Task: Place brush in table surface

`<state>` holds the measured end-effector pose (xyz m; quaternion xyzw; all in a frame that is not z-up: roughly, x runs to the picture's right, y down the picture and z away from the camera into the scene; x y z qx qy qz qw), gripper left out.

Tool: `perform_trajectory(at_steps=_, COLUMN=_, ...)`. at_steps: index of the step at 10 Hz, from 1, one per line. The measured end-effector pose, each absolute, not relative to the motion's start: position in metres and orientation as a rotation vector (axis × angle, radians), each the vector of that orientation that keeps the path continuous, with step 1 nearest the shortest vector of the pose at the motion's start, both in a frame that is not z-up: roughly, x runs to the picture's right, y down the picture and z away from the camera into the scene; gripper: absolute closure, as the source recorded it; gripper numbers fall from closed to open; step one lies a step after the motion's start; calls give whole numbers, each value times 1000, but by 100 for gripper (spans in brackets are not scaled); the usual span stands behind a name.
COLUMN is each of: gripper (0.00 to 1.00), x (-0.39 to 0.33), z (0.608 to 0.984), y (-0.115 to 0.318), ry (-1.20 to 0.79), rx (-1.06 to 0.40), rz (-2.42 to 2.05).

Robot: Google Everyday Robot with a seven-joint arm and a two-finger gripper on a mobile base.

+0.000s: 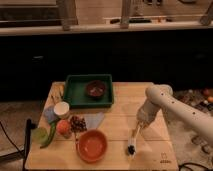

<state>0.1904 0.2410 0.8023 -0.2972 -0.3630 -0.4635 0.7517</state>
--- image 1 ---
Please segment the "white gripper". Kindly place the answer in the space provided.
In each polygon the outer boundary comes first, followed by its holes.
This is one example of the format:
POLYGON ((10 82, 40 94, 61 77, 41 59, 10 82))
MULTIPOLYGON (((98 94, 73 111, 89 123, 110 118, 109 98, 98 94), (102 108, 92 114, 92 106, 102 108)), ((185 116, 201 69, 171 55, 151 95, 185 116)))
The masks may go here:
POLYGON ((153 104, 148 99, 137 111, 137 120, 142 128, 148 127, 156 118, 160 107, 153 104))

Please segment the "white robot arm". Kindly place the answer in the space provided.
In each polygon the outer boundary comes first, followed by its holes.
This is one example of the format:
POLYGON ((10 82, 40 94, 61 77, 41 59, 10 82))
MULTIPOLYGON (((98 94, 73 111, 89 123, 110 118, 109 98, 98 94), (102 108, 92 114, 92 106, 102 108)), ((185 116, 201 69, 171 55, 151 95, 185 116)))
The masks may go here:
POLYGON ((213 117, 175 99, 169 85, 153 84, 145 90, 146 100, 137 112, 137 119, 145 127, 156 118, 160 109, 166 109, 190 126, 213 146, 213 117))

